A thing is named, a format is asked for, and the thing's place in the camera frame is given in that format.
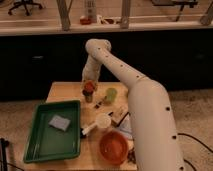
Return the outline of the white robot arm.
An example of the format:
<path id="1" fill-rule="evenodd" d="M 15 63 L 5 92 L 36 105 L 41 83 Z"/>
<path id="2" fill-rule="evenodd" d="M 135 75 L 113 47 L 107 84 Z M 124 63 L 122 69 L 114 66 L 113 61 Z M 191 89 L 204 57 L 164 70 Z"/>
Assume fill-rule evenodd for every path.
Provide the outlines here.
<path id="1" fill-rule="evenodd" d="M 128 89 L 128 111 L 138 171 L 186 171 L 167 90 L 115 57 L 111 43 L 89 39 L 82 81 L 98 81 L 104 65 Z"/>

